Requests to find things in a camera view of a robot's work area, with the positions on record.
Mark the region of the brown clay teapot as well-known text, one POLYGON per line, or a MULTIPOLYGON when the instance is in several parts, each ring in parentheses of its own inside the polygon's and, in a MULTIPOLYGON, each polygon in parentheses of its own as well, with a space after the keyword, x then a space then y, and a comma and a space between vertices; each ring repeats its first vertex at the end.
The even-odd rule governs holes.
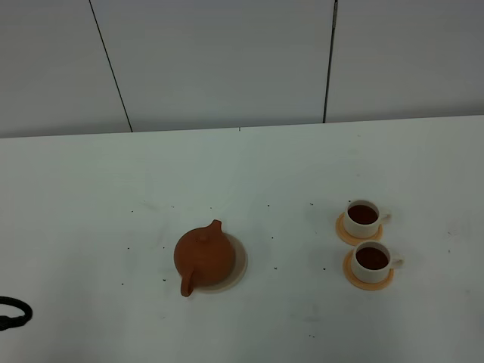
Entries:
POLYGON ((185 233, 174 249, 174 263, 181 277, 181 295, 190 296, 198 287, 224 281, 233 271, 236 252, 215 219, 206 227, 185 233))

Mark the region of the far white teacup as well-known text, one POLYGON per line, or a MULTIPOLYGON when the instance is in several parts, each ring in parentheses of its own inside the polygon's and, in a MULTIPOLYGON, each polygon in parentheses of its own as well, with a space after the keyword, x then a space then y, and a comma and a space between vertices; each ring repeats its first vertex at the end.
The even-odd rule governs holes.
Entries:
POLYGON ((343 227, 352 237, 373 239, 392 213, 369 200, 349 202, 343 214, 343 227))

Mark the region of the white teacup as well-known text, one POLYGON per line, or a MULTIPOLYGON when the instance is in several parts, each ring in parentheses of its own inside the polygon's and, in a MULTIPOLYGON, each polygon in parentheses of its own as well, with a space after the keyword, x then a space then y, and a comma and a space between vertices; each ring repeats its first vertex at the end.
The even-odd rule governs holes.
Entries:
POLYGON ((350 259, 354 276, 366 284, 378 284, 389 276, 390 270, 400 268, 404 259, 386 244, 366 240, 355 247, 350 259))
POLYGON ((343 227, 352 237, 373 239, 392 213, 369 200, 349 202, 343 214, 343 227))

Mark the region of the near orange coaster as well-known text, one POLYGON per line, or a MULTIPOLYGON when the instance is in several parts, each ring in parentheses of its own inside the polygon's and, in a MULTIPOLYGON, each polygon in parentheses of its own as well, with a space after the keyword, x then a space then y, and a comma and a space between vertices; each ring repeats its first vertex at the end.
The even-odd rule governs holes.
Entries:
POLYGON ((346 280, 349 283, 351 283, 353 286, 361 290, 378 291, 378 290, 383 290, 387 288, 392 283, 394 278, 393 268, 389 270, 389 273, 385 279, 383 279, 381 282, 378 282, 376 284, 370 284, 370 283, 365 283, 363 281, 360 281, 359 279, 357 279, 357 277, 353 274, 351 270, 351 260, 352 260, 352 250, 346 254, 343 260, 343 273, 346 277, 346 280))

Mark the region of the near white teacup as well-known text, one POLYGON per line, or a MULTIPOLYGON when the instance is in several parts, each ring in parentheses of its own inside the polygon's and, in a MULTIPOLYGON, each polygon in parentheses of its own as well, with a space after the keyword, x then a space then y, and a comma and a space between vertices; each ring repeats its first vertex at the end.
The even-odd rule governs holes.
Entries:
POLYGON ((390 270, 400 268, 404 259, 386 244, 366 240, 355 247, 350 259, 354 276, 366 284, 378 284, 389 276, 390 270))

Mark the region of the orange coaster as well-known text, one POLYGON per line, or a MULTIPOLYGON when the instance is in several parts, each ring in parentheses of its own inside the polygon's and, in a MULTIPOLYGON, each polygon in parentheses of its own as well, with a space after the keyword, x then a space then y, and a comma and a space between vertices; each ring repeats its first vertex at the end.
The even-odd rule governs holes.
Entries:
POLYGON ((344 220, 344 214, 341 213, 337 218, 337 221, 336 221, 336 224, 335 224, 335 230, 336 230, 337 236, 342 241, 344 241, 345 243, 347 243, 349 245, 357 246, 359 243, 366 241, 366 240, 380 240, 381 237, 383 236, 383 226, 382 225, 380 225, 378 227, 377 232, 370 237, 361 238, 361 237, 352 236, 344 228, 343 220, 344 220))
POLYGON ((370 283, 365 283, 363 281, 360 281, 359 279, 357 279, 357 277, 353 274, 351 270, 351 260, 352 260, 352 250, 346 254, 343 260, 343 273, 346 277, 346 280, 349 283, 351 283, 353 286, 361 290, 378 291, 378 290, 383 290, 387 288, 392 283, 394 278, 393 268, 389 270, 389 273, 385 279, 383 279, 381 282, 378 282, 376 284, 370 284, 370 283))

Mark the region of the beige round teapot saucer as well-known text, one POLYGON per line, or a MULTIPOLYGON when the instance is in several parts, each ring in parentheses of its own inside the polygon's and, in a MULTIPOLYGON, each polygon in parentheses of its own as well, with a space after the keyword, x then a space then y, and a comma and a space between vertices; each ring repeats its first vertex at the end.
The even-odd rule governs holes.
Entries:
POLYGON ((237 285, 245 275, 249 257, 244 245, 232 234, 225 233, 235 251, 235 261, 231 274, 217 284, 196 287, 194 290, 200 293, 221 293, 237 285))

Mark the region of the far orange coaster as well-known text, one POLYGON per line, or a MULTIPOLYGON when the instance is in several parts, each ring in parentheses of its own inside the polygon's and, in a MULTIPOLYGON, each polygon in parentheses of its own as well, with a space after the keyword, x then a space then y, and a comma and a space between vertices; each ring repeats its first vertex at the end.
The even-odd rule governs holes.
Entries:
POLYGON ((352 236, 344 228, 343 220, 344 220, 344 214, 341 213, 337 218, 337 221, 336 221, 336 224, 335 224, 335 230, 336 230, 337 236, 342 241, 344 241, 345 243, 347 243, 349 245, 357 246, 359 243, 366 241, 366 240, 380 240, 381 237, 383 236, 383 226, 382 225, 380 225, 378 227, 377 232, 370 237, 361 238, 361 237, 352 236))

